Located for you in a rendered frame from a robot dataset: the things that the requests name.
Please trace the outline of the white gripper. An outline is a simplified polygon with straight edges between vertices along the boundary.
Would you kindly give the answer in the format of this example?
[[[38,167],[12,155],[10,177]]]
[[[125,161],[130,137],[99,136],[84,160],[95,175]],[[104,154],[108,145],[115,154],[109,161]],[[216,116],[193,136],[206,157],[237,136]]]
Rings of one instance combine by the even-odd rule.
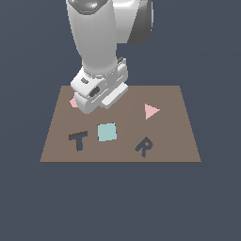
[[[111,72],[104,84],[103,96],[106,96],[100,103],[101,108],[109,109],[127,90],[128,86],[124,83],[128,77],[126,58],[118,59],[117,67]]]

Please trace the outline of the brown flat board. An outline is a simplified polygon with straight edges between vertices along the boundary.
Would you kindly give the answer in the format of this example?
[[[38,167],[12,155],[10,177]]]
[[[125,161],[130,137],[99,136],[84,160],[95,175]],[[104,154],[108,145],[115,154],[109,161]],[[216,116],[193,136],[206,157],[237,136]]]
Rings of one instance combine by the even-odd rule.
[[[191,124],[178,86],[131,86],[109,109],[96,108],[90,114],[70,105],[73,90],[60,89],[40,161],[71,162],[185,162],[201,161]],[[145,104],[159,111],[145,118]],[[99,141],[98,125],[114,122],[117,138]],[[88,132],[83,150],[69,135]],[[148,137],[153,148],[146,157],[135,147]]]

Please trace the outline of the light blue square block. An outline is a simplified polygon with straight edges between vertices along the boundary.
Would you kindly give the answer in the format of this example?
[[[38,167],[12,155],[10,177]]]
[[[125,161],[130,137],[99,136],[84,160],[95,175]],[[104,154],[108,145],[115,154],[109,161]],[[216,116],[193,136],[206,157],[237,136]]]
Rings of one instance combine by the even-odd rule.
[[[117,138],[116,124],[114,122],[98,125],[99,141],[115,140]]]

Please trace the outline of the pink triangle block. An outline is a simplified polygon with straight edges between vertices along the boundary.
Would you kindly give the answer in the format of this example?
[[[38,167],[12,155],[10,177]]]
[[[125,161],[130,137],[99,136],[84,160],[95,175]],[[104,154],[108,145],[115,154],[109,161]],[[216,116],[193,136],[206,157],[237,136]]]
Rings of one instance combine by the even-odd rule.
[[[145,104],[145,118],[148,119],[159,111],[159,108]]]

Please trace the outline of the dark letter T block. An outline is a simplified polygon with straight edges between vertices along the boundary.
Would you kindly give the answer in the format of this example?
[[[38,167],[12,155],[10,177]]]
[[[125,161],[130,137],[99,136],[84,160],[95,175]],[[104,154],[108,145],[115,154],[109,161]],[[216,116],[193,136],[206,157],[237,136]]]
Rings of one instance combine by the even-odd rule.
[[[88,135],[87,131],[69,135],[69,140],[76,141],[76,150],[78,152],[83,150],[83,138],[86,137],[87,135]]]

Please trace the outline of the dark letter R block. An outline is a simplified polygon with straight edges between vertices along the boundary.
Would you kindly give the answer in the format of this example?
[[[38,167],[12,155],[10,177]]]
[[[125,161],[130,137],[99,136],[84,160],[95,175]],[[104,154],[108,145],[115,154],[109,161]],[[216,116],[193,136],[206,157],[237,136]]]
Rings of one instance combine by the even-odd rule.
[[[136,152],[141,152],[143,157],[146,157],[146,151],[153,148],[153,143],[148,137],[144,137],[143,140],[135,147]]]

